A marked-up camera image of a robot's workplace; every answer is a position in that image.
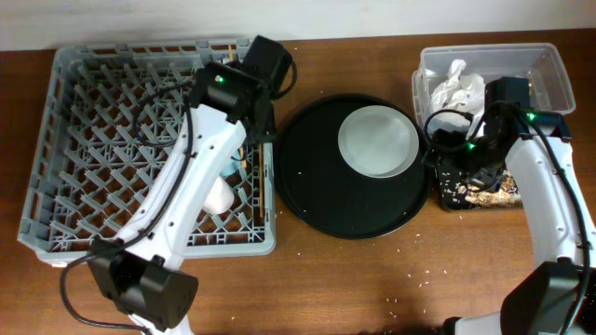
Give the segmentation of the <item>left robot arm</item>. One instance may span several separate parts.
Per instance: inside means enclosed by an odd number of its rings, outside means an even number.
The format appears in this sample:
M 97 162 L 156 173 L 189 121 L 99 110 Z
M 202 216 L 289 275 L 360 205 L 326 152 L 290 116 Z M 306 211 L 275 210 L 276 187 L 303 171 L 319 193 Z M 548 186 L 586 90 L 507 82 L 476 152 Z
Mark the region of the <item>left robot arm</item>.
M 188 334 L 187 314 L 198 289 L 181 272 L 187 241 L 203 210 L 221 213 L 233 194 L 221 177 L 241 146 L 270 142 L 273 102 L 295 77 L 294 61 L 211 62 L 185 82 L 183 131 L 147 198 L 112 239 L 94 239 L 84 263 L 102 296 L 130 319 L 114 329 Z

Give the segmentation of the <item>wooden chopstick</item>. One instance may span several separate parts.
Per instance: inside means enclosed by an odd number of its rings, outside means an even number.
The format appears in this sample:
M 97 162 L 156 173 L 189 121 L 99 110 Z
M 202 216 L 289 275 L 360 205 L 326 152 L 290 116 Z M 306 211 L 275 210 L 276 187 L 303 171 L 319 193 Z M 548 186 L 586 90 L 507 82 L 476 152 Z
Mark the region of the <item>wooden chopstick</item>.
M 264 221 L 264 145 L 258 145 L 260 218 Z
M 245 148 L 242 146 L 239 149 L 240 151 L 240 155 L 241 155 L 241 166 L 246 169 L 247 168 L 247 160 L 246 160 L 246 150 Z

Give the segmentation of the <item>white napkin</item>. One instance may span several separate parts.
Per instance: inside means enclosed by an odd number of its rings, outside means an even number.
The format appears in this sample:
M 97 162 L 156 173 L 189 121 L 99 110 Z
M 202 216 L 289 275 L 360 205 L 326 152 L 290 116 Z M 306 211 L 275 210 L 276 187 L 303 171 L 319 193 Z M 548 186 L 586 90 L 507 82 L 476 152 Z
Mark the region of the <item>white napkin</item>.
M 479 124 L 484 112 L 484 79 L 478 74 L 464 74 L 467 63 L 456 59 L 451 63 L 448 76 L 432 92 L 432 112 L 439 110 L 456 110 L 472 115 L 469 122 L 459 114 L 444 113 L 435 116 L 429 128 L 447 131 L 464 132 L 469 139 L 474 128 Z

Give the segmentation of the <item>food scraps with rice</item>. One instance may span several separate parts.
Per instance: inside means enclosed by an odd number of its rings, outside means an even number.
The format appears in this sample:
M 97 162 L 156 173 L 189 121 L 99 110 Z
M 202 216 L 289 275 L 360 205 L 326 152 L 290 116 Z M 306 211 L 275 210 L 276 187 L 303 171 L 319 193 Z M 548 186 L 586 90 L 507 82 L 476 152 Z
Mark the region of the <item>food scraps with rice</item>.
M 440 203 L 444 210 L 521 208 L 522 199 L 512 175 L 504 170 L 493 188 L 481 191 L 464 182 L 460 172 L 439 174 Z

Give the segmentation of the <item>grey round plate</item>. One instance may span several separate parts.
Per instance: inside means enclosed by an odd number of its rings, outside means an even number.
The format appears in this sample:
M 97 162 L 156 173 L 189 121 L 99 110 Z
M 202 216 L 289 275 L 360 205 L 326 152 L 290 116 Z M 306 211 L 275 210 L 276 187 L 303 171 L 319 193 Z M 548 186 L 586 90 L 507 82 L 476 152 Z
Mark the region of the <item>grey round plate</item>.
M 413 122 L 397 109 L 383 105 L 352 112 L 340 126 L 337 140 L 345 162 L 359 174 L 374 179 L 404 172 L 420 149 Z

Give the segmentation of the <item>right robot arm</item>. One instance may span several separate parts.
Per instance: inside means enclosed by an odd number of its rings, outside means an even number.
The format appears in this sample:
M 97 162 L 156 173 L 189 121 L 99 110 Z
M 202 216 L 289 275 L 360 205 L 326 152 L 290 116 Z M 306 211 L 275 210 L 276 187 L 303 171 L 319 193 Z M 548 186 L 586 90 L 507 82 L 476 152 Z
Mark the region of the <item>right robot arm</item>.
M 535 269 L 499 311 L 452 317 L 446 334 L 592 334 L 595 331 L 595 227 L 573 167 L 562 115 L 501 106 L 486 112 L 482 137 L 454 144 L 429 137 L 433 156 L 466 171 L 506 166 L 532 238 Z

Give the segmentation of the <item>pink plastic cup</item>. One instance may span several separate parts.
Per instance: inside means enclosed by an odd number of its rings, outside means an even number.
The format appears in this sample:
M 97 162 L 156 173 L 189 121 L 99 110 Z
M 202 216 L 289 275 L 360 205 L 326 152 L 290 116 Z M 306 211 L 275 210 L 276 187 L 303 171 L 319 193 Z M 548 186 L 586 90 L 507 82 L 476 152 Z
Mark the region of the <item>pink plastic cup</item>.
M 225 213 L 234 204 L 234 190 L 222 177 L 218 177 L 213 184 L 202 209 L 212 215 Z

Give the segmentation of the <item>blue plastic cup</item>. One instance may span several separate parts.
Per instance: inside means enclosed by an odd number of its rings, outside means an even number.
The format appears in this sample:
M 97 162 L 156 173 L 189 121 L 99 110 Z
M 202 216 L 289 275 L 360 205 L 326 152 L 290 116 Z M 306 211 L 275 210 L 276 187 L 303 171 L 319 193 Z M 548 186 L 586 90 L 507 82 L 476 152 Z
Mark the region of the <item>blue plastic cup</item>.
M 243 154 L 240 150 L 236 150 L 220 172 L 220 176 L 224 179 L 234 175 L 238 172 L 243 160 Z

